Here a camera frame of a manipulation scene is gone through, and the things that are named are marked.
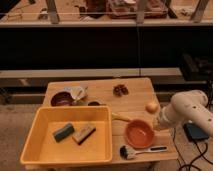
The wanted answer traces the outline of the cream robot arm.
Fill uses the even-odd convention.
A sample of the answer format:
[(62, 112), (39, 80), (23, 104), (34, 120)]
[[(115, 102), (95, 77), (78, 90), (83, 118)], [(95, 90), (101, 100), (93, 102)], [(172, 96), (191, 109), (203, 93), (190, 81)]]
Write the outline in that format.
[(184, 120), (191, 120), (210, 137), (213, 137), (213, 113), (206, 105), (207, 95), (201, 90), (178, 92), (171, 97), (153, 120), (157, 131), (173, 128)]

